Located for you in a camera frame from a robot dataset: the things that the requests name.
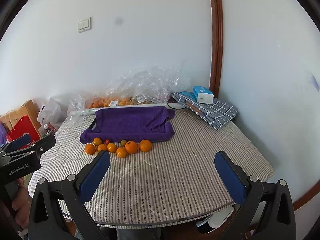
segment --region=human hand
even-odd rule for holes
[[[28,227],[29,224],[29,213],[31,208],[30,203],[30,196],[29,192],[26,187],[24,187],[24,179],[18,179],[17,180],[19,184],[19,190],[17,192],[17,195],[15,199],[12,201],[12,208],[17,212],[15,216],[15,220],[21,228],[25,229]],[[10,213],[7,207],[1,202],[0,203],[1,209],[3,210],[4,214],[9,217]]]

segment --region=screw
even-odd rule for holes
[[[250,179],[251,181],[253,181],[253,182],[258,181],[257,176],[254,176],[254,175],[251,175],[251,176],[249,177],[249,179]]]
[[[67,177],[67,180],[73,181],[75,178],[76,178],[76,176],[75,176],[74,174],[70,174],[70,175]]]
[[[287,182],[286,182],[284,179],[279,180],[279,183],[280,183],[282,186],[287,185]]]
[[[45,178],[40,178],[39,180],[38,180],[38,183],[39,184],[42,184],[42,183],[44,183],[45,182]]]

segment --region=red paper bag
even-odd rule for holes
[[[10,132],[7,134],[7,140],[12,142],[28,133],[31,136],[31,143],[35,143],[40,140],[39,134],[36,131],[36,128],[33,126],[29,116],[25,115],[16,123]]]

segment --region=plastic bottle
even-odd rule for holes
[[[48,124],[45,124],[43,127],[45,130],[45,136],[47,136],[49,134],[55,135],[55,131]]]

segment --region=person's leg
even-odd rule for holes
[[[159,240],[160,228],[117,229],[118,240]]]

